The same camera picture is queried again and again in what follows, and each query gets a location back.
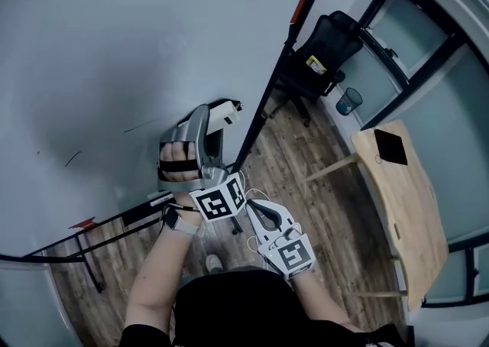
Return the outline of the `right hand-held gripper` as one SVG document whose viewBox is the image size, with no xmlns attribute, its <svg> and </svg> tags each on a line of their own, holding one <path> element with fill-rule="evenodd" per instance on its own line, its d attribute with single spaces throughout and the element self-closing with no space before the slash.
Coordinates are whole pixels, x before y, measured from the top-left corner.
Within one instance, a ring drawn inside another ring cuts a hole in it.
<svg viewBox="0 0 489 347">
<path fill-rule="evenodd" d="M 257 237 L 257 252 L 283 279 L 292 279 L 313 267 L 316 256 L 309 237 L 284 206 L 250 199 L 245 211 Z"/>
</svg>

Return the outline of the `person's left hand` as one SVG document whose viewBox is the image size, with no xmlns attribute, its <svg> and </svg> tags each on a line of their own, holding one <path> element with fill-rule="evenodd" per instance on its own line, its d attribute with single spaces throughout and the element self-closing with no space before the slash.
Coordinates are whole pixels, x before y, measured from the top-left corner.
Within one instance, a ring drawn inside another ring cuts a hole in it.
<svg viewBox="0 0 489 347">
<path fill-rule="evenodd" d="M 164 143 L 160 149 L 159 178 L 169 182 L 185 182 L 200 178 L 194 142 Z"/>
</svg>

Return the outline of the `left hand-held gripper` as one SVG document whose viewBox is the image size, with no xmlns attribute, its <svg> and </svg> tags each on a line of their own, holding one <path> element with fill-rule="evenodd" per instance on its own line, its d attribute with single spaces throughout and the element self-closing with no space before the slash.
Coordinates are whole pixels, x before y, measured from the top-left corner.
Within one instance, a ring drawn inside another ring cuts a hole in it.
<svg viewBox="0 0 489 347">
<path fill-rule="evenodd" d="M 237 216 L 245 204 L 245 194 L 237 173 L 229 173 L 222 162 L 223 131 L 207 134 L 210 109 L 199 105 L 177 129 L 165 132 L 164 143 L 194 142 L 200 172 L 197 180 L 169 182 L 159 178 L 157 188 L 170 192 L 174 201 L 165 209 L 166 222 L 214 222 Z"/>
</svg>

